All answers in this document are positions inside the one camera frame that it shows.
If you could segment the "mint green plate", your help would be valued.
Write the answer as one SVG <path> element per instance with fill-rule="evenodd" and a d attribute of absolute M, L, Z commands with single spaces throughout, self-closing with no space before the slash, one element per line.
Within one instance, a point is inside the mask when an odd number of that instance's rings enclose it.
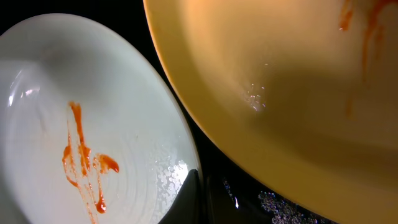
<path fill-rule="evenodd" d="M 2 223 L 159 223 L 192 169 L 174 96 L 120 35 L 70 14 L 1 35 Z"/>

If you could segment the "yellow plate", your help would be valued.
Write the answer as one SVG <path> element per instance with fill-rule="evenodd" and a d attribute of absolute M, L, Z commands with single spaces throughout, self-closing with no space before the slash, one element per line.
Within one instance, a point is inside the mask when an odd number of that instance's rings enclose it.
<path fill-rule="evenodd" d="M 144 8 L 173 89 L 231 160 L 336 222 L 397 222 L 396 1 Z"/>

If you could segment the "round black tray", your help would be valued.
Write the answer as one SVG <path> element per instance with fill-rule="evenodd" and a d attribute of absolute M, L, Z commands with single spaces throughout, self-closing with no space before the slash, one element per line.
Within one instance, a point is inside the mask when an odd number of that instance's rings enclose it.
<path fill-rule="evenodd" d="M 1 35 L 26 19 L 45 14 L 70 14 L 104 25 L 129 42 L 159 74 L 174 96 L 197 150 L 200 223 L 270 223 L 274 212 L 265 212 L 264 202 L 281 205 L 293 223 L 325 223 L 324 218 L 282 200 L 274 192 L 257 189 L 252 178 L 222 155 L 193 123 L 165 79 L 149 34 L 142 1 L 2 1 Z"/>

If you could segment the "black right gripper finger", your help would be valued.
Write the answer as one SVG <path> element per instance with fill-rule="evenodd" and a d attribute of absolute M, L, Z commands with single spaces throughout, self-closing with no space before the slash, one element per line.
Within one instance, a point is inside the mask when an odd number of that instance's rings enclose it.
<path fill-rule="evenodd" d="M 189 171 L 172 206 L 159 224 L 200 224 L 201 188 L 198 171 Z"/>

